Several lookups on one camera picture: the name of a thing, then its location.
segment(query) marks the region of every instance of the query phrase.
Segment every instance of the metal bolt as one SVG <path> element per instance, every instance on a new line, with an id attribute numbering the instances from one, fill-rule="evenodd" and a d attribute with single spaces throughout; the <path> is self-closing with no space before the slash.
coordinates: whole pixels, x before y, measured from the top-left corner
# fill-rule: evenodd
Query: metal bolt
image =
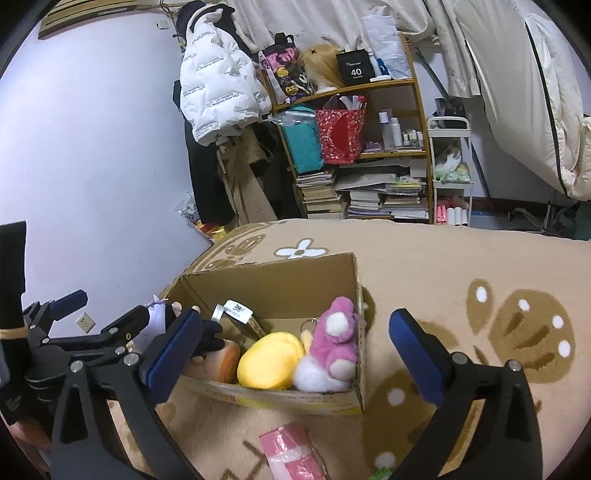
<path id="1" fill-rule="evenodd" d="M 468 357 L 464 355 L 462 352 L 452 353 L 452 360 L 455 364 L 458 365 L 466 365 L 466 363 L 468 363 Z"/>
<path id="2" fill-rule="evenodd" d="M 128 367 L 135 365 L 137 362 L 139 362 L 139 355 L 137 353 L 128 353 L 123 358 L 123 363 Z"/>
<path id="3" fill-rule="evenodd" d="M 521 370 L 521 364 L 517 360 L 509 360 L 508 362 L 509 368 L 514 372 L 518 372 Z"/>
<path id="4" fill-rule="evenodd" d="M 76 360 L 75 362 L 72 362 L 72 364 L 70 365 L 70 370 L 72 370 L 74 373 L 78 373 L 80 370 L 82 370 L 83 367 L 84 364 L 82 363 L 82 361 Z"/>

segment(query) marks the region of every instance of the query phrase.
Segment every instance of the electrical outlet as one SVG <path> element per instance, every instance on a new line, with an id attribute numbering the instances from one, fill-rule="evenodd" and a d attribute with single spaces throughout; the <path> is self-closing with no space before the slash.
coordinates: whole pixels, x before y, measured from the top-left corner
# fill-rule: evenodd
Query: electrical outlet
<path id="1" fill-rule="evenodd" d="M 92 327 L 95 326 L 94 321 L 90 318 L 90 315 L 88 315 L 86 312 L 84 312 L 84 315 L 82 315 L 82 317 L 80 317 L 78 319 L 76 324 L 78 325 L 78 327 L 80 327 L 82 329 L 82 331 L 84 331 L 84 333 L 90 332 L 92 330 Z"/>

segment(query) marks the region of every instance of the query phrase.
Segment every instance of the white puffer jacket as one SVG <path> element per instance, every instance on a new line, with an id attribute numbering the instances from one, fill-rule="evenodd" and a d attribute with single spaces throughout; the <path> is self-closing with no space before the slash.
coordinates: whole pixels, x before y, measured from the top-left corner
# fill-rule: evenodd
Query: white puffer jacket
<path id="1" fill-rule="evenodd" d="M 181 110 L 201 145 L 241 135 L 271 110 L 252 60 L 229 33 L 213 24 L 222 10 L 204 13 L 207 9 L 211 5 L 197 10 L 189 21 L 180 73 Z"/>

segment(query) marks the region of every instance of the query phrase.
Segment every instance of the pink plush toy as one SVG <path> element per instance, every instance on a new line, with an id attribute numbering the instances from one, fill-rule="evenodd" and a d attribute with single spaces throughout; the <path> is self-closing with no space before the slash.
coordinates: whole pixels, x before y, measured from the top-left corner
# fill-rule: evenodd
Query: pink plush toy
<path id="1" fill-rule="evenodd" d="M 355 379 L 358 318 L 353 302 L 338 297 L 322 314 L 310 353 L 298 363 L 293 383 L 305 392 L 344 391 Z"/>

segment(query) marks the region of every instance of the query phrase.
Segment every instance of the curtain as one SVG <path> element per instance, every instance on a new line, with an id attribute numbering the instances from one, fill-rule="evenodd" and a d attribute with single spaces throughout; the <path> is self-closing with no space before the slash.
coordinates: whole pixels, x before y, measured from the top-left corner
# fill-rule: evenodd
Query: curtain
<path id="1" fill-rule="evenodd" d="M 235 22 L 259 50 L 272 45 L 275 33 L 295 37 L 299 48 L 332 43 L 361 46 L 364 15 L 392 15 L 411 41 L 431 36 L 433 21 L 422 0 L 228 0 Z"/>
<path id="2" fill-rule="evenodd" d="M 463 98 L 480 95 L 472 56 L 453 11 L 457 0 L 425 0 L 425 3 L 435 23 L 443 50 L 448 78 L 447 92 L 451 96 Z"/>

